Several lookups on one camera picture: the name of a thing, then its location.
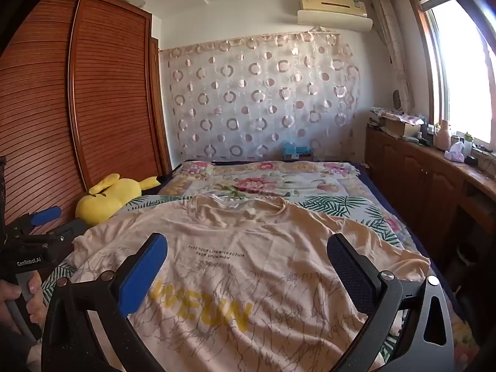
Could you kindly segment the beige printed t-shirt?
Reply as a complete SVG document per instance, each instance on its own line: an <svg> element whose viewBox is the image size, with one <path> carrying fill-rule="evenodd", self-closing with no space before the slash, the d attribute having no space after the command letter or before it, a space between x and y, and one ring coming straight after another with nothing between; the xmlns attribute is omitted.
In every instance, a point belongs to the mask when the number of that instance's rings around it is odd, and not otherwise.
<svg viewBox="0 0 496 372"><path fill-rule="evenodd" d="M115 270L153 234L168 242L130 322L167 371L327 371L366 319L327 253L343 234L378 270L422 281L430 262L346 218L281 198L196 196L126 212L76 238L73 280Z"/></svg>

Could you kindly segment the yellow Pikachu plush toy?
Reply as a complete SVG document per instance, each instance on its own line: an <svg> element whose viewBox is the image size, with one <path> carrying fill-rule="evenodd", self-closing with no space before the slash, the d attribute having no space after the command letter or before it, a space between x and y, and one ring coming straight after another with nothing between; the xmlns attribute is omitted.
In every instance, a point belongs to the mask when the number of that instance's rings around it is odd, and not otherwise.
<svg viewBox="0 0 496 372"><path fill-rule="evenodd" d="M79 200L76 217L89 227L96 226L110 219L128 202L139 197L143 191L159 185L156 176L136 181L112 173L91 187L87 195Z"/></svg>

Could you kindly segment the brown louvered wardrobe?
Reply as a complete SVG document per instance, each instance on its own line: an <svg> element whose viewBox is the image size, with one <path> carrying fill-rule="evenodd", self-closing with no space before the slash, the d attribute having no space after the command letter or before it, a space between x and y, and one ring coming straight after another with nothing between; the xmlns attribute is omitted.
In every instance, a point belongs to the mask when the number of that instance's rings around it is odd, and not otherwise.
<svg viewBox="0 0 496 372"><path fill-rule="evenodd" d="M73 218L105 176L171 171L152 17L122 0L40 0L1 56L5 219Z"/></svg>

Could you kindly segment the wooden side cabinet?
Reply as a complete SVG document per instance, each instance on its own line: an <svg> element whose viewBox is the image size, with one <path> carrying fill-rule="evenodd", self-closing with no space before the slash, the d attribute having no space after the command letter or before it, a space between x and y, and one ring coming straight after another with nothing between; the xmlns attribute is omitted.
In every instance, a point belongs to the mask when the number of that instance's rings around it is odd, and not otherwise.
<svg viewBox="0 0 496 372"><path fill-rule="evenodd" d="M495 253L495 181L442 152L366 130L368 175L451 285Z"/></svg>

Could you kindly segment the floral quilt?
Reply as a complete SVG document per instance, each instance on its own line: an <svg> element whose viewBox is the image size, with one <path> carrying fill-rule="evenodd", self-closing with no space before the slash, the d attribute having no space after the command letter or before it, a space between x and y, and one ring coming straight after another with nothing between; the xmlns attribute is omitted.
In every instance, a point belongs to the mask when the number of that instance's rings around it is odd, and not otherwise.
<svg viewBox="0 0 496 372"><path fill-rule="evenodd" d="M357 169L347 163L268 161L216 166L209 162L189 161L177 170L159 194L189 199L206 196L229 204L277 198L296 204L297 198L311 195L345 195L365 197L383 208L359 180ZM397 233L404 250L422 255L404 229L394 226L393 220L388 223ZM433 271L430 262L427 276Z"/></svg>

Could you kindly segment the tissue pack on cabinet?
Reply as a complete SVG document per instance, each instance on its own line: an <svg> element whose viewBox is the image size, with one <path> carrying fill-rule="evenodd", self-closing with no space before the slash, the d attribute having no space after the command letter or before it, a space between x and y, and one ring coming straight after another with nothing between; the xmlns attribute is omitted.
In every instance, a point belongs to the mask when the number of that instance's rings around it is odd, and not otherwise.
<svg viewBox="0 0 496 372"><path fill-rule="evenodd" d="M462 141L457 141L450 149L445 151L444 157L451 162L463 163L465 160L463 149L464 143Z"/></svg>

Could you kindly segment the pink bottle on cabinet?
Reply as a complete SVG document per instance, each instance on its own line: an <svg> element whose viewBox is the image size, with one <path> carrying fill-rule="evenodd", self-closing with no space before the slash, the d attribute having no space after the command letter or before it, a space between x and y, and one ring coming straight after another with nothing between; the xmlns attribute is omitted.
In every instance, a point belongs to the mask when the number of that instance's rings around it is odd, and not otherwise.
<svg viewBox="0 0 496 372"><path fill-rule="evenodd" d="M449 132L449 123L447 120L442 119L439 129L436 133L436 148L446 151L451 146L451 135Z"/></svg>

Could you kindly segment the cardboard box on cabinet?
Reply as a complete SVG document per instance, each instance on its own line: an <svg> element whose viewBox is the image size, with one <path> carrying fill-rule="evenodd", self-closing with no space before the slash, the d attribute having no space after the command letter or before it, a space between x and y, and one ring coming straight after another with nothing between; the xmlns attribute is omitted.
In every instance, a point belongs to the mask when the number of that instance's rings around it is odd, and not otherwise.
<svg viewBox="0 0 496 372"><path fill-rule="evenodd" d="M384 119L384 128L386 132L395 138L402 137L417 137L420 132L420 125L412 125L410 123L404 123L400 120L392 120L390 118Z"/></svg>

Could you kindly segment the blue toy on headboard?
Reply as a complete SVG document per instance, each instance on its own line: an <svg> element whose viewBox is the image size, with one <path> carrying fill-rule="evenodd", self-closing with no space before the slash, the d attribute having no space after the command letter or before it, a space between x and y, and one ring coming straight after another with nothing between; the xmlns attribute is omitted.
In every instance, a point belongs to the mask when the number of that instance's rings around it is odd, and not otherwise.
<svg viewBox="0 0 496 372"><path fill-rule="evenodd" d="M298 146L285 141L281 144L282 157L284 160L313 160L313 151L308 146Z"/></svg>

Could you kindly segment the window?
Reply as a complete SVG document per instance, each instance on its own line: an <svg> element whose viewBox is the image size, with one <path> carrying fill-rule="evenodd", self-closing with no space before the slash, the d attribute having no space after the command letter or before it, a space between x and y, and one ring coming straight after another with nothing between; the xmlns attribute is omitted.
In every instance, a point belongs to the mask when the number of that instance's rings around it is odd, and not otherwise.
<svg viewBox="0 0 496 372"><path fill-rule="evenodd" d="M428 60L431 114L495 150L495 53L457 0L410 0Z"/></svg>

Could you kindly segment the patterned window drape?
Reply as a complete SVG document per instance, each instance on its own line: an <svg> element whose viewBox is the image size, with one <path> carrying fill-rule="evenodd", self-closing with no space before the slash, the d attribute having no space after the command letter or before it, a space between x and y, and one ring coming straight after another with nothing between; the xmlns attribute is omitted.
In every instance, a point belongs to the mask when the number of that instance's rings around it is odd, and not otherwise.
<svg viewBox="0 0 496 372"><path fill-rule="evenodd" d="M383 31L387 50L395 72L401 108L410 113L414 108L405 66L404 43L398 25L398 19L390 0L372 0L372 6L378 16Z"/></svg>

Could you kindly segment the circle pattern wall curtain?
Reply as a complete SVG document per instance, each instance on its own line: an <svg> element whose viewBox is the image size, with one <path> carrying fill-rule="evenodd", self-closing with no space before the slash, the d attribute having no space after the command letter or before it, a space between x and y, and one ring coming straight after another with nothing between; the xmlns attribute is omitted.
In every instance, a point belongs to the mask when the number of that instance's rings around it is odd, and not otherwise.
<svg viewBox="0 0 496 372"><path fill-rule="evenodd" d="M181 160L266 160L307 149L356 153L361 75L335 32L222 39L164 53L171 144Z"/></svg>

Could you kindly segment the wall air conditioner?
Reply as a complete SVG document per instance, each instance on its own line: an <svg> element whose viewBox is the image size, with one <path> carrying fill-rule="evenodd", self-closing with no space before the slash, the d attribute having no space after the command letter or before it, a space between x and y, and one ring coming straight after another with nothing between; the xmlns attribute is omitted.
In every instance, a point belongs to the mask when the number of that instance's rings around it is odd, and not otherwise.
<svg viewBox="0 0 496 372"><path fill-rule="evenodd" d="M366 33L373 21L358 0L300 0L298 24Z"/></svg>

